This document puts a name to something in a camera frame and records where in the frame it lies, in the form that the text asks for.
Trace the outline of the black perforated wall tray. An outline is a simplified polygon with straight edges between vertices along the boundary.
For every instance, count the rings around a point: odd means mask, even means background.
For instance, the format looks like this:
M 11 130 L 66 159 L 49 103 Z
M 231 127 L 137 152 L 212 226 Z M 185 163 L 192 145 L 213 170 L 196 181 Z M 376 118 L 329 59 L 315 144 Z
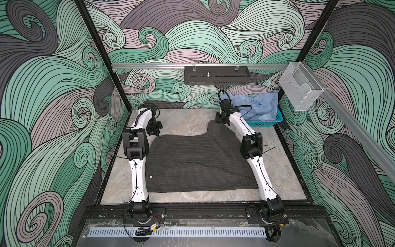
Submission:
M 203 66 L 193 65 L 184 67 L 184 82 L 186 85 L 247 85 L 251 74 L 246 66 Z

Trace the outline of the clear plastic wall bin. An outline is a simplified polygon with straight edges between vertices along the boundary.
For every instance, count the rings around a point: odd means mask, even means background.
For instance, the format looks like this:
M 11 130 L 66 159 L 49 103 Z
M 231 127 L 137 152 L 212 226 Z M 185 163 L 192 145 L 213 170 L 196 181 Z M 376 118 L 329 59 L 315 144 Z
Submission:
M 307 111 L 324 92 L 313 70 L 302 62 L 291 62 L 279 83 L 295 111 Z

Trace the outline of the teal plastic basket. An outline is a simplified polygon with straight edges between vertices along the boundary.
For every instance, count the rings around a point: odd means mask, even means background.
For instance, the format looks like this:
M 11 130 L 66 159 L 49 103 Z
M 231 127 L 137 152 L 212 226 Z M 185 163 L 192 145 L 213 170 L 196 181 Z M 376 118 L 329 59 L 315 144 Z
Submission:
M 267 121 L 247 120 L 246 122 L 249 124 L 250 127 L 271 127 L 282 121 L 283 121 L 283 116 L 279 108 L 277 108 L 277 116 L 275 120 L 267 120 Z

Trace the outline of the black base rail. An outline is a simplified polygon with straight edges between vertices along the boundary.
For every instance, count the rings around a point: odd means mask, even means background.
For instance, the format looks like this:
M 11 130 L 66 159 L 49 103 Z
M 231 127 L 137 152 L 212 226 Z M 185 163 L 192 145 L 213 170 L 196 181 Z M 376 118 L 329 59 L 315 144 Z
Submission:
M 271 221 L 284 221 L 296 218 L 326 218 L 328 213 L 322 206 L 302 202 L 285 201 L 283 212 L 269 215 L 269 210 L 258 202 L 243 203 L 153 203 L 148 214 L 133 214 L 127 205 L 89 206 L 83 219 L 125 219 L 128 223 L 170 222 L 175 220 L 246 220 L 248 223 L 264 224 Z

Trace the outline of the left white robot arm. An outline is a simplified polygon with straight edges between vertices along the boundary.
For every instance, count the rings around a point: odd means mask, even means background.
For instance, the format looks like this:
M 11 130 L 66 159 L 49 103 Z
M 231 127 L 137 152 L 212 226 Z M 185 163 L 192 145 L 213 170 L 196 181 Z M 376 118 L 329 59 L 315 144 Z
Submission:
M 145 104 L 130 127 L 122 130 L 123 152 L 129 161 L 132 175 L 132 195 L 126 202 L 133 216 L 151 217 L 146 184 L 146 161 L 150 151 L 148 136 L 159 136 L 163 128 L 157 120 L 160 110 L 155 104 Z

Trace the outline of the black right corner post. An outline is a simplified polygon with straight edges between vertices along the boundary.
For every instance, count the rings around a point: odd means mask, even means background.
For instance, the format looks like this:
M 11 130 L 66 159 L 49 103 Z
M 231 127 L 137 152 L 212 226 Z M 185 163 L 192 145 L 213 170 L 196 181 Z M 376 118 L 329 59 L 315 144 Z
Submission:
M 302 50 L 300 51 L 296 62 L 303 62 L 308 53 L 310 52 L 311 48 L 315 44 L 316 40 L 318 39 L 319 35 L 323 31 L 330 15 L 334 11 L 336 5 L 338 4 L 339 0 L 329 0 L 326 4 L 322 14 L 320 15 L 319 19 L 317 20 L 316 24 L 313 27 L 311 34 L 309 35 L 305 45 L 303 46 Z

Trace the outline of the aluminium right rail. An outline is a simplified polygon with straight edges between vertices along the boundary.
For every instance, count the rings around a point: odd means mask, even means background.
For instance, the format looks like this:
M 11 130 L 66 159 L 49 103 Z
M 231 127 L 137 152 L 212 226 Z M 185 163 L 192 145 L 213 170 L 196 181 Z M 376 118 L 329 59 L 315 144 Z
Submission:
M 353 138 L 362 145 L 374 163 L 394 182 L 395 162 L 380 143 L 359 123 L 357 104 L 353 102 L 352 94 L 345 83 L 339 76 L 327 69 L 319 69 L 314 72 L 307 66 L 307 71 L 309 80 L 316 82 L 323 89 L 321 97 L 342 120 Z

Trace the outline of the black corner post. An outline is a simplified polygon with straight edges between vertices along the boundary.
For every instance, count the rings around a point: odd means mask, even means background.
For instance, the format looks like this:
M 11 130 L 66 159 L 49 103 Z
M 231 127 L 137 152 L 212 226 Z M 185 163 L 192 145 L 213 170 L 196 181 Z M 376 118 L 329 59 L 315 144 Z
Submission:
M 300 51 L 296 62 L 303 62 L 308 53 L 310 52 L 311 48 L 315 44 L 316 40 L 318 39 L 319 35 L 323 31 L 330 15 L 334 11 L 336 5 L 338 4 L 339 0 L 329 0 L 326 4 L 322 14 L 320 15 L 319 19 L 317 20 L 316 24 L 313 27 L 311 34 L 309 35 L 305 45 L 303 46 L 302 50 Z
M 118 93 L 120 94 L 120 98 L 123 101 L 128 113 L 132 113 L 132 107 L 128 101 L 128 98 L 126 96 L 126 93 L 123 90 L 122 84 L 119 80 L 118 75 L 113 71 L 112 69 L 112 64 L 110 61 L 110 58 L 108 56 L 108 53 L 105 50 L 105 47 L 100 39 L 99 33 L 94 25 L 93 19 L 89 14 L 89 11 L 87 9 L 87 6 L 85 4 L 85 2 L 83 0 L 74 0 L 80 15 L 93 39 L 94 44 L 96 45 L 96 47 L 98 48 L 98 52 L 105 64 L 105 67 L 118 91 Z

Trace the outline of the black left corner post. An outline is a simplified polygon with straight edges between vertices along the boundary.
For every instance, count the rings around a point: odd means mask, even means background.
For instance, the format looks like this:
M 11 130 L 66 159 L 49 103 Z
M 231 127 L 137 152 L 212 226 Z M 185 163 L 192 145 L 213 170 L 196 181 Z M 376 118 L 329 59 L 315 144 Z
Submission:
M 120 98 L 123 101 L 128 113 L 132 113 L 132 107 L 128 101 L 128 98 L 126 96 L 126 93 L 123 90 L 122 84 L 119 80 L 118 75 L 113 71 L 112 69 L 112 64 L 110 61 L 110 58 L 108 56 L 108 53 L 105 50 L 105 47 L 100 39 L 99 33 L 94 25 L 93 19 L 89 14 L 89 11 L 87 9 L 87 6 L 85 4 L 85 2 L 83 0 L 74 0 L 80 15 L 93 39 L 94 44 L 96 45 L 96 47 L 98 48 L 98 52 L 105 64 L 105 67 L 118 91 L 118 93 L 120 94 Z

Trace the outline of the light blue shirt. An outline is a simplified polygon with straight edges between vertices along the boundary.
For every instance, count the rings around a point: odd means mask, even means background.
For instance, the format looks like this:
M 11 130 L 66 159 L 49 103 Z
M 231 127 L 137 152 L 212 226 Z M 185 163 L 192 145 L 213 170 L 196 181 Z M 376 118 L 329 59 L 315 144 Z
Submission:
M 231 107 L 239 110 L 244 120 L 274 121 L 277 118 L 277 93 L 257 94 L 254 97 L 221 93 L 219 99 L 228 100 Z

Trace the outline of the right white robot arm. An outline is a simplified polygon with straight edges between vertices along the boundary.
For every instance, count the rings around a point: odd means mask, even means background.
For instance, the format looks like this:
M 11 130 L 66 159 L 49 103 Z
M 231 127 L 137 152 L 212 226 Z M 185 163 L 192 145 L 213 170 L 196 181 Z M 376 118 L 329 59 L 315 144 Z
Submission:
M 219 90 L 218 101 L 221 111 L 216 114 L 216 122 L 229 126 L 233 125 L 237 133 L 242 135 L 240 153 L 250 165 L 257 182 L 261 203 L 263 204 L 260 214 L 264 222 L 273 224 L 276 221 L 285 220 L 283 201 L 273 188 L 262 160 L 264 154 L 263 136 L 248 125 L 240 112 L 241 108 L 248 108 L 249 106 L 233 106 L 230 95 L 224 90 Z

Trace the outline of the dark grey pinstripe shirt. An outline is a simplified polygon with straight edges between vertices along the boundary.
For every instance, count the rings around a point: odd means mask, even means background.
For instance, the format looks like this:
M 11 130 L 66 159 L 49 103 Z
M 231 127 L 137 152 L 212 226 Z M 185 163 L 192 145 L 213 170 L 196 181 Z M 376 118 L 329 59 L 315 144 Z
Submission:
M 148 192 L 257 189 L 241 143 L 224 124 L 210 121 L 201 135 L 162 135 L 146 160 Z

